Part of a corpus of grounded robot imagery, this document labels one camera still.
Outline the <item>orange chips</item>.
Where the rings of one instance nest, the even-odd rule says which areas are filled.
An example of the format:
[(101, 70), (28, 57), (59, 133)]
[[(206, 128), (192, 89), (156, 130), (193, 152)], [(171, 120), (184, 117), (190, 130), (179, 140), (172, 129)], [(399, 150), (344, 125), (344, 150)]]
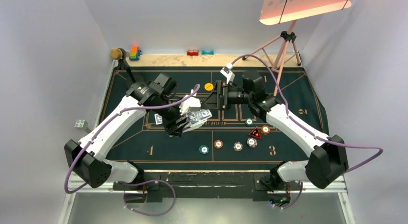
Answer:
[(264, 135), (269, 134), (269, 133), (270, 133), (270, 127), (269, 127), (268, 125), (262, 126), (262, 127), (261, 127), (261, 132), (262, 132)]

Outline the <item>green blue chip stack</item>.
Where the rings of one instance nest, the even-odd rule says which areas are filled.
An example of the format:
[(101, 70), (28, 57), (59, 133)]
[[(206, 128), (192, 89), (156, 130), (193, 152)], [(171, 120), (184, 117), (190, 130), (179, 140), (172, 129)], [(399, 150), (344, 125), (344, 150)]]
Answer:
[(199, 152), (201, 153), (201, 154), (208, 154), (209, 153), (209, 147), (208, 146), (206, 146), (206, 145), (201, 145), (200, 147), (199, 147)]

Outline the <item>dealt card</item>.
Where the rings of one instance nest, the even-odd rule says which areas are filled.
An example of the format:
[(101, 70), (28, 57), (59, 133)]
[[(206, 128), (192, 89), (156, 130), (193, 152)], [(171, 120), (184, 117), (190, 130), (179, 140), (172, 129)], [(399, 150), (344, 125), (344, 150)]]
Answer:
[(160, 116), (159, 114), (155, 114), (155, 115), (154, 115), (154, 119), (155, 119), (156, 125), (163, 124), (163, 118), (162, 118), (162, 116)]

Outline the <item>blue playing card deck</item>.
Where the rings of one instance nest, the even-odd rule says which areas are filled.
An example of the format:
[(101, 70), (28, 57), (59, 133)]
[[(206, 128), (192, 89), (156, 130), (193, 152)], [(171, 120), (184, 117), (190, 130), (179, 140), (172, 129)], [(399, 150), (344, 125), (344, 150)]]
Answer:
[(187, 113), (188, 124), (184, 127), (183, 132), (189, 132), (201, 127), (212, 117), (209, 109), (201, 109), (199, 111), (192, 111)]

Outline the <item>peach blue chips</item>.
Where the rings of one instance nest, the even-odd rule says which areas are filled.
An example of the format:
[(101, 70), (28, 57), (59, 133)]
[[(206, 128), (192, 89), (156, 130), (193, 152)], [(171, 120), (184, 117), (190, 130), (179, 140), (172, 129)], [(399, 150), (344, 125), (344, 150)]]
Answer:
[(255, 147), (257, 147), (257, 140), (255, 138), (250, 137), (250, 138), (247, 139), (247, 145), (250, 148), (255, 148)]

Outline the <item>colourful toy block stack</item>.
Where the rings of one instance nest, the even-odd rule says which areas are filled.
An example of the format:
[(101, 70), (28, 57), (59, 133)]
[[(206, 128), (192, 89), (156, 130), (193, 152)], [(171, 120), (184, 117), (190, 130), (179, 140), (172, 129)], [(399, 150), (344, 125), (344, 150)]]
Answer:
[(132, 46), (130, 49), (130, 56), (129, 59), (131, 61), (138, 61), (140, 59), (140, 56), (142, 55), (141, 49), (139, 46)]

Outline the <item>brass round knob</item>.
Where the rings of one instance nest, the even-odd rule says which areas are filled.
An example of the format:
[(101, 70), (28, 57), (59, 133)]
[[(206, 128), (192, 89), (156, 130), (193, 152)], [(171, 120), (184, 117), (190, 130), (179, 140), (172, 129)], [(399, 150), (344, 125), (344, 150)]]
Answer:
[(110, 57), (113, 60), (120, 60), (126, 57), (126, 51), (122, 48), (112, 48), (110, 50)]

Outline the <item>green blue chips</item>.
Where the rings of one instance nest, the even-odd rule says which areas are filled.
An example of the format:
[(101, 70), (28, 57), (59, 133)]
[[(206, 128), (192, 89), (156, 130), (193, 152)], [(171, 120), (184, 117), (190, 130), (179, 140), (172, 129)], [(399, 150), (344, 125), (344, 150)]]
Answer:
[(247, 118), (247, 119), (245, 120), (245, 124), (246, 124), (247, 126), (252, 126), (252, 125), (254, 124), (254, 121), (253, 121), (251, 118)]

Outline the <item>red toy block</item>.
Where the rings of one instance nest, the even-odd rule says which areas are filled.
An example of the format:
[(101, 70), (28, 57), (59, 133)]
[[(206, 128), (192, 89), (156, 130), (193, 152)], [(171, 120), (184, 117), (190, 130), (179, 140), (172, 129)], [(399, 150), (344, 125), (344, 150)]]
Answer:
[(187, 50), (186, 51), (186, 54), (188, 55), (188, 56), (198, 56), (199, 55), (199, 50), (197, 50), (197, 49), (191, 49), (191, 50)]

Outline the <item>orange red chip stack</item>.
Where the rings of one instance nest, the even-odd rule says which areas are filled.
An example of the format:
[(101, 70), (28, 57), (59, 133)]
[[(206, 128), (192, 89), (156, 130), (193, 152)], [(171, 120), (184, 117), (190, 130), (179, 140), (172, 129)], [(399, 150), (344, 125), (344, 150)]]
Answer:
[(221, 140), (214, 141), (214, 148), (220, 149), (223, 147), (223, 142)]

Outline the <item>peach blue chip stack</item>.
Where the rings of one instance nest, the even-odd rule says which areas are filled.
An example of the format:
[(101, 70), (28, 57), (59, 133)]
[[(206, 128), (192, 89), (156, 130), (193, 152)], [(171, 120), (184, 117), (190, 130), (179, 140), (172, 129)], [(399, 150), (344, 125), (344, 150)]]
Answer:
[(234, 143), (233, 149), (234, 149), (235, 151), (242, 151), (242, 150), (243, 150), (243, 145), (242, 145), (242, 143), (240, 143), (240, 142)]

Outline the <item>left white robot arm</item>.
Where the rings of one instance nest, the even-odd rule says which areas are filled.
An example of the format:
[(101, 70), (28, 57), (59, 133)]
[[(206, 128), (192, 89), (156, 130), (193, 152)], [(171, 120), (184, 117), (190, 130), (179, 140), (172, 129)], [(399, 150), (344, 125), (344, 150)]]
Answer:
[(189, 122), (180, 106), (198, 92), (200, 85), (196, 84), (189, 95), (172, 103), (168, 95), (176, 84), (171, 77), (161, 73), (154, 81), (136, 81), (129, 85), (119, 105), (105, 120), (78, 142), (69, 140), (65, 144), (69, 171), (92, 188), (105, 182), (124, 182), (132, 190), (141, 188), (143, 170), (140, 167), (134, 163), (108, 160), (106, 156), (118, 139), (150, 111), (162, 117), (167, 135), (182, 136)]

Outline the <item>red black all-in triangle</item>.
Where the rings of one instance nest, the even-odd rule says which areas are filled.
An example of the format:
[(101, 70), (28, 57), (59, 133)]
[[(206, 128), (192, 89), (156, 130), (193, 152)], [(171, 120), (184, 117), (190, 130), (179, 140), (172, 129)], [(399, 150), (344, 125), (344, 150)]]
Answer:
[(250, 131), (250, 132), (248, 133), (248, 135), (249, 135), (250, 137), (253, 137), (253, 138), (256, 138), (256, 139), (262, 139), (262, 137), (261, 137), (261, 132), (260, 132), (260, 130), (259, 130), (258, 127), (255, 127), (252, 131)]

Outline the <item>yellow dealer button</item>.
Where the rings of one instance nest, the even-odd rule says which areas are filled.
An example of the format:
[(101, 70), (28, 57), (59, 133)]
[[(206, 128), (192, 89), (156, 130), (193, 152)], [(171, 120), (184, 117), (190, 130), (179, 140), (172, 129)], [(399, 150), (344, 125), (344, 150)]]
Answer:
[(204, 89), (205, 89), (206, 91), (212, 91), (212, 90), (214, 89), (214, 85), (213, 85), (212, 83), (206, 83), (206, 84), (204, 85)]

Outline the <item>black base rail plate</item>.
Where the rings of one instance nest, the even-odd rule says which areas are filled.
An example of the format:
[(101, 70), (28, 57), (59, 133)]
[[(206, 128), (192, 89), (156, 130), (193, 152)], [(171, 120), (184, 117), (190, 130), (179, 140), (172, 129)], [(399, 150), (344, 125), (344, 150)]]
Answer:
[(271, 200), (279, 204), (289, 202), (290, 194), (300, 189), (296, 182), (273, 188), (268, 171), (146, 171), (142, 181), (147, 184), (130, 187), (114, 183), (113, 190), (142, 192), (148, 202), (161, 202), (175, 194), (178, 198)]

